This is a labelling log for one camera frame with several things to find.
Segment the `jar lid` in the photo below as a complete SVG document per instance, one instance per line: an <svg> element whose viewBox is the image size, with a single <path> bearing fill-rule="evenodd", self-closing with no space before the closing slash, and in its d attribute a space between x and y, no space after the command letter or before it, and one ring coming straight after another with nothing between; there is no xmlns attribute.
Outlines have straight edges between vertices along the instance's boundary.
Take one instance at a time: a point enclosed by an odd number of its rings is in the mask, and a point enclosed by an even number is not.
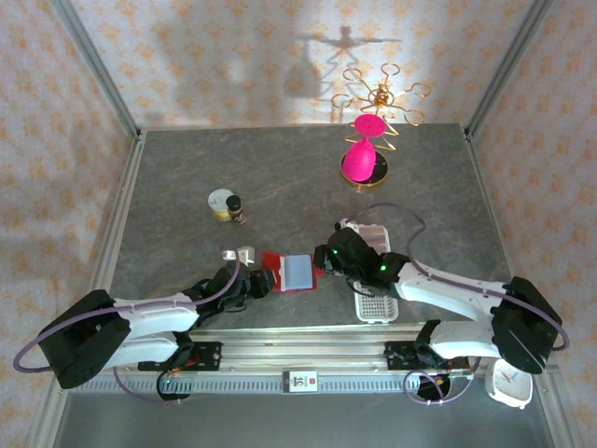
<svg viewBox="0 0 597 448"><path fill-rule="evenodd" d="M229 196L226 199L226 206L230 210L230 212L236 212L237 210L241 209L241 198L239 198L236 194Z"/></svg>
<svg viewBox="0 0 597 448"><path fill-rule="evenodd" d="M209 198L207 198L207 203L209 203L209 206L215 211L226 211L226 206L224 204L226 203L226 199L229 196L232 196L232 194L234 193L229 189L215 189L211 192Z"/></svg>

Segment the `gray table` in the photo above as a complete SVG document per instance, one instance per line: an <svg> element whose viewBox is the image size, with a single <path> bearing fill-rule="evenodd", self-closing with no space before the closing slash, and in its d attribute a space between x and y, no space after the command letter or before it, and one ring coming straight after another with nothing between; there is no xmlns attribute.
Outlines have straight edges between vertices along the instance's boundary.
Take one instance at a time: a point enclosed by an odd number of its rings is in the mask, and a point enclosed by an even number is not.
<svg viewBox="0 0 597 448"><path fill-rule="evenodd" d="M388 179L357 192L340 176L347 126L210 131L150 131L139 167L111 293L123 299L163 297L212 277L221 246L250 245L283 255L309 254L334 223L379 201L403 203L426 219L416 257L451 273L507 281L499 240L455 124L397 126L397 151L384 151ZM248 222L219 222L207 204L217 188L241 196ZM394 209L364 223L383 224L393 250L404 252L417 222ZM357 324L353 292L341 278L322 278L316 291L270 294L246 311L223 314L209 329ZM396 322L460 318L420 303L401 302Z"/></svg>

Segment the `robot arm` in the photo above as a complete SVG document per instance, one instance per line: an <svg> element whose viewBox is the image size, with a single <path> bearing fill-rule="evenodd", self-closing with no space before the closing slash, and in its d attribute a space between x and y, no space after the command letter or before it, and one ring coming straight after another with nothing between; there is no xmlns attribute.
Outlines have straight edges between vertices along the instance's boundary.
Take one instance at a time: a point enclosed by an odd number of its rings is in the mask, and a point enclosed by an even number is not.
<svg viewBox="0 0 597 448"><path fill-rule="evenodd" d="M377 254L350 224L345 227L339 224L327 245L315 249L314 262L326 273L343 275L349 283L358 281L382 293L438 306L471 319L425 324L414 348L429 368L455 357L501 357L521 371L535 374L543 371L558 331L537 314L483 291L524 301L562 323L528 280L514 277L508 285L482 282L419 263L434 274L425 275L404 255Z"/></svg>
<svg viewBox="0 0 597 448"><path fill-rule="evenodd" d="M165 363L169 369L188 361L193 348L186 332L206 317L242 309L247 297L265 297L275 278L271 271L250 272L244 263L236 279L217 300L214 296L231 279L235 262L229 261L213 279L205 279L173 296L125 301L112 299L103 289L94 290L56 318L41 333L68 319L90 316L48 336L39 343L62 388L83 385L103 369L143 361Z"/></svg>

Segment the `pink object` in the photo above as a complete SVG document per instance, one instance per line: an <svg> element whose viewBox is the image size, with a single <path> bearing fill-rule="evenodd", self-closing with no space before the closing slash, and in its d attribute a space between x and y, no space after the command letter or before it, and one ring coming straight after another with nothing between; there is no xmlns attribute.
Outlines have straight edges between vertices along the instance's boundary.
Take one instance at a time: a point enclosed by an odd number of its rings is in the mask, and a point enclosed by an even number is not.
<svg viewBox="0 0 597 448"><path fill-rule="evenodd" d="M362 182L373 175L375 148L365 139L351 146L342 164L342 172L354 182Z"/></svg>
<svg viewBox="0 0 597 448"><path fill-rule="evenodd" d="M364 137L381 137L385 133L385 122L377 115L361 115L354 121L354 128Z"/></svg>

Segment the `gold stand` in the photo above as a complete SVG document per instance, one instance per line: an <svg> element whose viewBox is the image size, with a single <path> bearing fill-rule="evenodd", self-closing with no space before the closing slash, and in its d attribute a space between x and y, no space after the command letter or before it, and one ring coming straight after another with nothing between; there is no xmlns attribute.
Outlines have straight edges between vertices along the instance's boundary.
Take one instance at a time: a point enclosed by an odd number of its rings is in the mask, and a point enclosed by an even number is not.
<svg viewBox="0 0 597 448"><path fill-rule="evenodd" d="M406 107L395 104L395 101L399 96L406 95L408 93L412 93L419 98L424 98L431 93L431 87L424 82L415 82L408 89L393 93L390 90L389 80L390 77L395 77L400 73L400 67L395 63L385 63L380 67L380 70L385 75L385 79L378 83L377 89L372 89L367 84L364 79L363 72L358 68L351 67L344 70L342 72L344 79L350 82L361 83L368 90L367 96L351 97L346 93L337 93L331 98L332 105L337 109L345 109L346 107L349 107L353 101L365 103L365 105L360 108L361 112L366 114L370 113L368 110L372 108L375 109L373 112L374 115L379 116L380 112L382 112L381 117L390 128L390 131L394 132L394 135L397 135L397 133L390 125L389 120L396 118L396 111L402 112L404 120L408 124L412 126L422 125L425 121L425 114L422 111L418 109L407 109ZM340 97L345 98L343 103L339 103Z"/></svg>
<svg viewBox="0 0 597 448"><path fill-rule="evenodd" d="M373 174L367 180L356 182L346 177L342 171L342 164L344 163L345 157L346 155L342 156L342 159L340 160L340 174L346 182L355 187L359 192L366 191L367 189L373 189L381 185L390 171L388 160L381 154L381 152L375 151L375 166L373 168Z"/></svg>

